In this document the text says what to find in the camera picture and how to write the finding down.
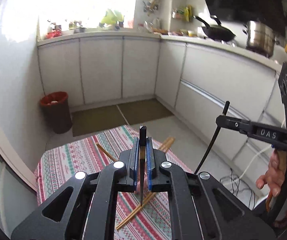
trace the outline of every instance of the blue gripper pad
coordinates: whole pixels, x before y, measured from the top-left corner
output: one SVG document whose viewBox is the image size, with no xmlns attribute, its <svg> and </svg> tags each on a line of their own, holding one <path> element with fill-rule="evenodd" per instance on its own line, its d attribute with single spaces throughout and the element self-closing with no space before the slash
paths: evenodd
<svg viewBox="0 0 287 240">
<path fill-rule="evenodd" d="M 148 181 L 148 189 L 151 191 L 152 189 L 152 172 L 155 165 L 152 165 L 152 161 L 154 162 L 154 158 L 152 157 L 154 154 L 153 144 L 151 137 L 148 137 L 146 142 L 146 162 L 147 162 L 147 181 Z"/>
<path fill-rule="evenodd" d="M 137 137 L 135 137 L 136 141 L 133 144 L 133 147 L 135 146 L 135 161 L 134 161 L 134 170 L 133 170 L 133 186 L 134 186 L 134 190 L 136 190 L 137 188 L 137 184 L 138 184 L 138 168 L 139 168 L 139 140 Z"/>
</svg>

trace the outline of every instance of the frying pan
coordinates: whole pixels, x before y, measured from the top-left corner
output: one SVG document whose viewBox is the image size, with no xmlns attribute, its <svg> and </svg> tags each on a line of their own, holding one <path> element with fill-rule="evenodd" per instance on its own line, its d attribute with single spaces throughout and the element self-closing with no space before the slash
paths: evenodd
<svg viewBox="0 0 287 240">
<path fill-rule="evenodd" d="M 231 30 L 221 26 L 221 22 L 216 16 L 210 16 L 210 18 L 214 19 L 218 25 L 210 25 L 205 20 L 196 15 L 194 18 L 204 23 L 205 27 L 202 27 L 202 30 L 204 31 L 205 35 L 207 35 L 208 38 L 212 40 L 228 42 L 236 37 L 236 35 L 233 34 Z"/>
</svg>

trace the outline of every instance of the striped tablecloth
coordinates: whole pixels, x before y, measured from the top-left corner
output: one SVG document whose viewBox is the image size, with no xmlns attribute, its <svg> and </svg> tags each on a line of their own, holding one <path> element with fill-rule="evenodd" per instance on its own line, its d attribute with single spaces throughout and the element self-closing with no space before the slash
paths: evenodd
<svg viewBox="0 0 287 240">
<path fill-rule="evenodd" d="M 139 136 L 138 132 L 124 125 L 45 152 L 35 171 L 38 204 L 45 201 L 76 172 L 96 173 L 111 163 L 111 160 L 98 150 L 96 142 L 118 159 L 121 151 L 132 147 L 135 136 Z M 153 140 L 154 148 L 158 148 L 160 144 Z M 191 172 L 171 150 L 166 153 L 166 157 L 168 161 Z M 119 192 L 116 225 L 139 203 L 139 195 Z M 119 231 L 115 230 L 114 239 L 171 239 L 167 193 L 158 193 L 127 225 Z"/>
</svg>

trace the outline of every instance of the drawer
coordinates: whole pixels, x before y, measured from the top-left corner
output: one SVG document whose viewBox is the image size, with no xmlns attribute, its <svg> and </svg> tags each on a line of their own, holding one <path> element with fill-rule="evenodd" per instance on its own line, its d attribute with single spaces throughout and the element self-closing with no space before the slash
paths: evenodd
<svg viewBox="0 0 287 240">
<path fill-rule="evenodd" d="M 217 127 L 216 118 L 222 113 L 223 107 L 222 103 L 208 95 L 197 91 L 184 82 L 180 83 L 176 111 L 209 141 Z M 227 115 L 235 116 L 231 111 L 228 111 Z M 214 145 L 229 159 L 232 159 L 246 140 L 247 136 L 236 131 L 221 129 Z"/>
<path fill-rule="evenodd" d="M 188 45 L 182 79 L 227 101 L 253 121 L 262 113 L 275 71 L 245 57 L 200 45 Z"/>
</svg>

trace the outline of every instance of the stainless steel pot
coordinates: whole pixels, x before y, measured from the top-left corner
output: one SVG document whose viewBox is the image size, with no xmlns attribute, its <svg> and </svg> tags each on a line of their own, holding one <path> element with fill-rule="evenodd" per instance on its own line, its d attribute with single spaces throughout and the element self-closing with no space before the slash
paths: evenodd
<svg viewBox="0 0 287 240">
<path fill-rule="evenodd" d="M 270 58 L 274 54 L 275 34 L 267 25 L 249 21 L 243 30 L 248 35 L 247 49 Z"/>
</svg>

